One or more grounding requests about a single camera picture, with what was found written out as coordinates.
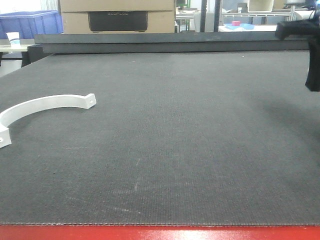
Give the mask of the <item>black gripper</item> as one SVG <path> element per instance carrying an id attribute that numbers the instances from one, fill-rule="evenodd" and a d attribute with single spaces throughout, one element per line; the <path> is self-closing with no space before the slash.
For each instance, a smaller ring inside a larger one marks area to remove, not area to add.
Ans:
<path id="1" fill-rule="evenodd" d="M 310 19 L 282 21 L 277 24 L 275 37 L 279 40 L 295 36 L 308 36 L 309 68 L 305 86 L 311 92 L 320 91 L 320 10 Z"/>

